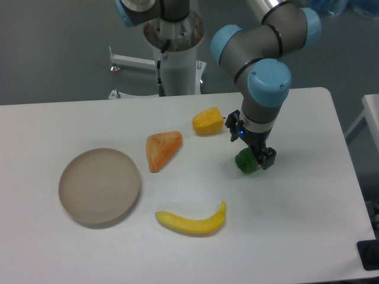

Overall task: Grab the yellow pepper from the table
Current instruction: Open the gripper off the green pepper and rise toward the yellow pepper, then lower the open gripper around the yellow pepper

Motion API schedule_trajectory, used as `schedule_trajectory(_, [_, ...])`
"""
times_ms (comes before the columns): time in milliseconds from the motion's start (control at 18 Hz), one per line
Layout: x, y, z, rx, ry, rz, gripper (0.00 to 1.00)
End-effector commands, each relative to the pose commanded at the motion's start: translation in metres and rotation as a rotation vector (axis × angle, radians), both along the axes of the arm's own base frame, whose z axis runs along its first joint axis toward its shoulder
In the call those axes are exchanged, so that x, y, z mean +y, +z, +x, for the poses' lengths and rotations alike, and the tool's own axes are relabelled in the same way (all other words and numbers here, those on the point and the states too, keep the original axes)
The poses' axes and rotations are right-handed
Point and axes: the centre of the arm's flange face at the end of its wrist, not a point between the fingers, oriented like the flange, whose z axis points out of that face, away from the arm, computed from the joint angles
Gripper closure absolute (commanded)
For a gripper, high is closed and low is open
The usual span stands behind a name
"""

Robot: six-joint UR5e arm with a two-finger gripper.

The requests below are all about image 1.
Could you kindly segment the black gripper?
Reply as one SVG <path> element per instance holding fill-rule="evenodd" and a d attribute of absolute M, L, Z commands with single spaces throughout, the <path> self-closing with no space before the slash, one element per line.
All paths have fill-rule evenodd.
<path fill-rule="evenodd" d="M 227 116 L 225 126 L 229 129 L 230 141 L 234 142 L 237 139 L 244 141 L 253 155 L 258 156 L 258 165 L 263 170 L 267 170 L 274 164 L 277 152 L 266 146 L 266 140 L 273 128 L 273 121 L 253 122 L 243 111 L 237 109 Z"/>

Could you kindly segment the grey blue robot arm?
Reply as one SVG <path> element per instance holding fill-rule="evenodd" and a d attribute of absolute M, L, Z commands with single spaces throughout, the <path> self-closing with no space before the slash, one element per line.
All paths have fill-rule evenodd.
<path fill-rule="evenodd" d="M 126 27 L 143 26 L 146 40 L 157 50 L 155 63 L 159 96 L 168 96 L 172 76 L 163 75 L 170 54 L 194 49 L 202 40 L 201 18 L 188 1 L 116 1 Z M 226 127 L 232 140 L 244 141 L 253 157 L 253 167 L 267 169 L 276 151 L 266 146 L 292 81 L 280 57 L 314 44 L 320 37 L 319 16 L 310 8 L 297 8 L 291 1 L 249 1 L 260 26 L 243 31 L 227 25 L 215 33 L 210 50 L 243 96 L 242 106 L 228 115 Z"/>

